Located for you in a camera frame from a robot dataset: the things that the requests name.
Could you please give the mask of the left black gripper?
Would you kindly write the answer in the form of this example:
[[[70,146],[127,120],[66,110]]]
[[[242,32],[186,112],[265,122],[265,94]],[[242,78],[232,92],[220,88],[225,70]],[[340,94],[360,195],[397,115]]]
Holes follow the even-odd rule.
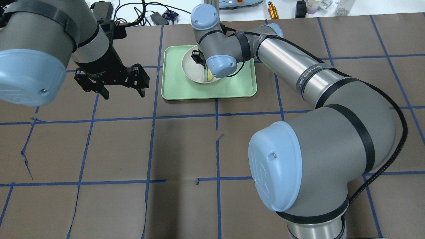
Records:
[[[98,20],[93,36],[79,45],[73,54],[78,66],[74,79],[84,91],[99,93],[105,100],[110,95],[105,86],[117,85],[136,89],[145,97],[150,77],[140,64],[123,65],[113,47],[114,26],[112,20]]]

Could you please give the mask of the right robot arm grey silver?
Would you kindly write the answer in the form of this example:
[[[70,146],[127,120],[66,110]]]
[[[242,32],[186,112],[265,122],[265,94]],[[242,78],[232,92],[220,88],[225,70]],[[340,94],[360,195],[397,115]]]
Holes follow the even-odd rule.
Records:
[[[191,12],[200,56],[214,77],[261,61],[314,110],[277,121],[249,141],[249,166],[264,205],[292,239],[345,239],[352,202],[397,158],[408,126],[381,89],[351,77],[284,39],[275,24],[226,36],[211,4]]]

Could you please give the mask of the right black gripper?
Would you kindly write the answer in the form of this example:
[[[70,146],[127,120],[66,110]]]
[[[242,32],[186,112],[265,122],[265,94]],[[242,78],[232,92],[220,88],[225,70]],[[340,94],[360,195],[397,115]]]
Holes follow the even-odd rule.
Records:
[[[208,68],[206,64],[206,59],[200,50],[192,50],[191,58],[194,60],[196,64],[200,64],[204,68]]]

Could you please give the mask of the left robot arm grey silver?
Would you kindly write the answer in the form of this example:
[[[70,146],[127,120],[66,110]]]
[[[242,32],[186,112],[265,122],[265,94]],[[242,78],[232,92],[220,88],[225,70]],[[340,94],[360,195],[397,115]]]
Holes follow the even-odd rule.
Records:
[[[123,65],[113,47],[126,31],[112,20],[112,5],[89,8],[83,0],[6,0],[1,15],[0,98],[27,106],[51,103],[70,60],[86,92],[108,99],[105,86],[125,86],[141,97],[150,77],[140,64]]]

